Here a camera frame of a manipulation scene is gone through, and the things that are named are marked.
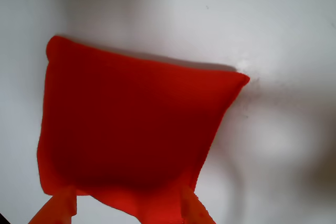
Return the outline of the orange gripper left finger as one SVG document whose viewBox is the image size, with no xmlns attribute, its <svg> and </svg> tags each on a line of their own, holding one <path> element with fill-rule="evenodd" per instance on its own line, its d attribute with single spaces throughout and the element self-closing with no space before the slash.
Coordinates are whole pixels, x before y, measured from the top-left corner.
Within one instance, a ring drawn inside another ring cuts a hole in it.
<svg viewBox="0 0 336 224">
<path fill-rule="evenodd" d="M 77 194 L 74 187 L 66 187 L 53 195 L 34 215 L 30 224 L 71 224 L 77 214 Z"/>
</svg>

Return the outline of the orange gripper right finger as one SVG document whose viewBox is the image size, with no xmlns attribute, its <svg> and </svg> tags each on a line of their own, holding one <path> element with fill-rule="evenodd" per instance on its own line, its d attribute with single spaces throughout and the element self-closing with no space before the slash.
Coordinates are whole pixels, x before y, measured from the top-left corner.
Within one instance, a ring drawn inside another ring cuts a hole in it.
<svg viewBox="0 0 336 224">
<path fill-rule="evenodd" d="M 181 216 L 184 223 L 215 224 L 205 206 L 200 202 L 194 191 L 189 187 L 181 190 Z"/>
</svg>

